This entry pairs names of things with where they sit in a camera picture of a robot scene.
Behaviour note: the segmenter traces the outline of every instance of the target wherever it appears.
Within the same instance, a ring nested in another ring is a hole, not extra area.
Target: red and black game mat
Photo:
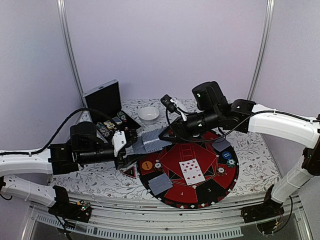
[[[206,140],[216,137],[211,132],[203,135]],[[199,163],[205,181],[187,185],[179,162],[192,159]],[[219,152],[212,147],[212,142],[177,143],[141,159],[137,172],[144,187],[161,202],[180,209],[199,209],[221,201],[231,192],[238,179],[239,162],[232,146]],[[149,180],[163,173],[169,177],[173,187],[154,195]]]

